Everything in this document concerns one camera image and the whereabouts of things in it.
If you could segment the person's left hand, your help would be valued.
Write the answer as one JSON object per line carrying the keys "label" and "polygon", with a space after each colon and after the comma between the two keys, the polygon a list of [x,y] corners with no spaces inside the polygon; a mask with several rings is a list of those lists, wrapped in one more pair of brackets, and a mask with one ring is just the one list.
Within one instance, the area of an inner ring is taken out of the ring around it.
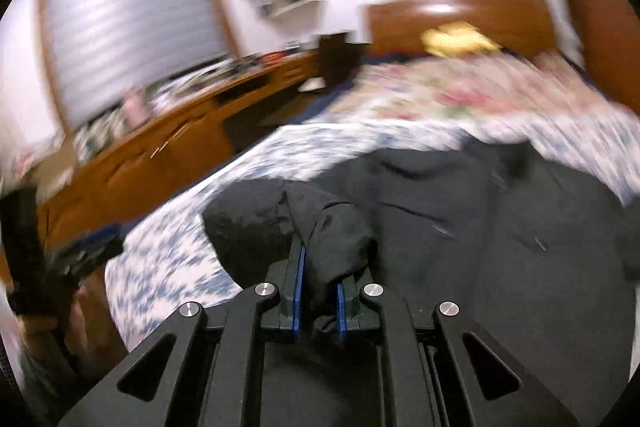
{"label": "person's left hand", "polygon": [[94,275],[74,294],[66,319],[19,315],[17,324],[25,350],[42,364],[53,362],[53,333],[62,334],[68,353],[100,374],[114,369],[128,355],[108,309],[104,283]]}

